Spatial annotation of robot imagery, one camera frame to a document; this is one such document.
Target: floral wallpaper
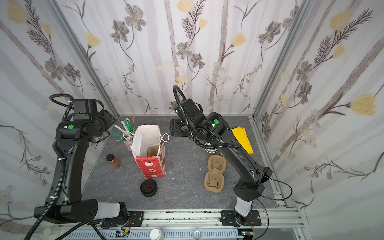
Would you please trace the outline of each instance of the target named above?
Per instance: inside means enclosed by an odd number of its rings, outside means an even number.
[[[253,114],[301,1],[60,1],[119,114]]]
[[[48,97],[102,97],[44,1],[0,6],[0,238],[23,239],[36,220],[34,208],[44,204],[56,164],[51,145],[65,108]],[[82,187],[103,144],[88,148]],[[51,239],[55,227],[43,222],[33,239]]]
[[[314,240],[384,233],[383,11],[315,1],[256,116]]]

